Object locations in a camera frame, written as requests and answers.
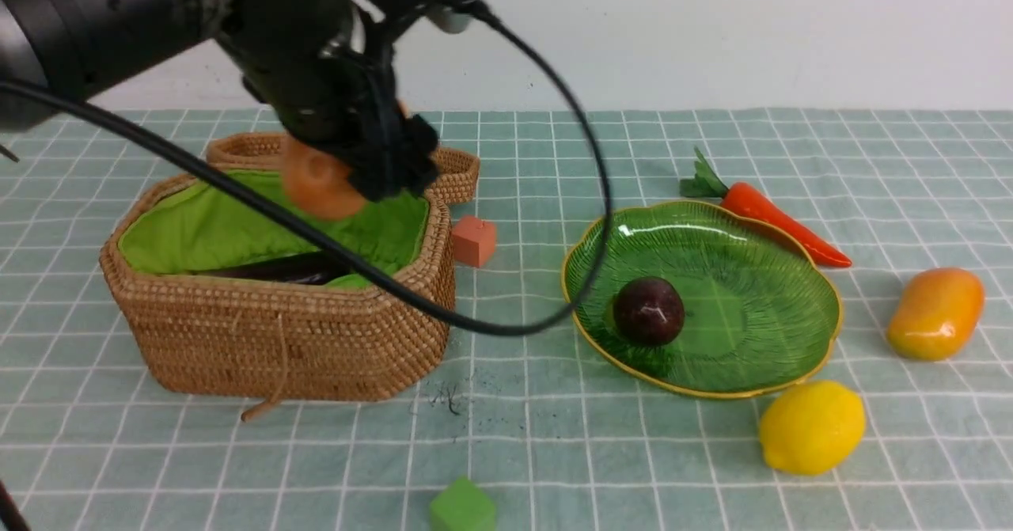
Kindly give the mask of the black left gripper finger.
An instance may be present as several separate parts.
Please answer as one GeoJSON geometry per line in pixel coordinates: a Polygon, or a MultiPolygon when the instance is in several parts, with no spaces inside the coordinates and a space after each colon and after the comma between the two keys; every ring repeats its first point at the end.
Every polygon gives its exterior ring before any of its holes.
{"type": "Polygon", "coordinates": [[[421,195],[440,175],[434,153],[438,132],[419,113],[367,116],[357,137],[340,146],[340,160],[350,167],[348,182],[370,202],[401,192],[421,195]]]}

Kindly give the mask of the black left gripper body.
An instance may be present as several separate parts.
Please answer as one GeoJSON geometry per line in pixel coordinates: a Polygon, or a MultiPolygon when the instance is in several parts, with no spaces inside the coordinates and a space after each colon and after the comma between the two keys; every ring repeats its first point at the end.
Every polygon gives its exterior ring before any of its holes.
{"type": "Polygon", "coordinates": [[[226,0],[218,44],[299,142],[336,156],[413,156],[393,45],[416,0],[226,0]]]}

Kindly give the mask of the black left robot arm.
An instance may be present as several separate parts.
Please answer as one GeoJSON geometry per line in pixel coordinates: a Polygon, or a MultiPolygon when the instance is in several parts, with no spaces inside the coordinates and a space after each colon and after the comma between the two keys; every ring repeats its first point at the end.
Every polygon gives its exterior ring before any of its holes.
{"type": "Polygon", "coordinates": [[[424,192],[434,131],[362,63],[320,55],[350,26],[350,0],[2,0],[2,76],[89,101],[214,40],[290,137],[350,167],[366,199],[424,192]]]}

